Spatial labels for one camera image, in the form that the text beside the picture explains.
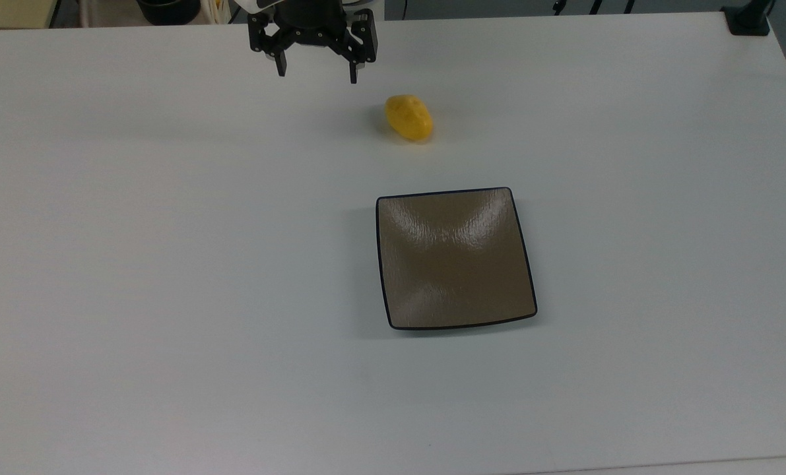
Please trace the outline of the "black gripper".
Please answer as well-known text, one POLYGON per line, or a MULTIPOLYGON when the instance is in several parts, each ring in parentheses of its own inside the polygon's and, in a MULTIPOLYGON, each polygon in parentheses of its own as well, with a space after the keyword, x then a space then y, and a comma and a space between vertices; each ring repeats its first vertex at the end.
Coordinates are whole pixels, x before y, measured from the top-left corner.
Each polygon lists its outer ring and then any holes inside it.
POLYGON ((377 60, 377 31, 371 9, 346 11, 341 1, 281 1, 274 5, 274 35, 266 13, 249 13, 247 31, 251 51, 271 60, 279 77, 287 72, 285 51, 290 44, 330 46, 348 62, 350 83, 357 84, 358 72, 377 60))

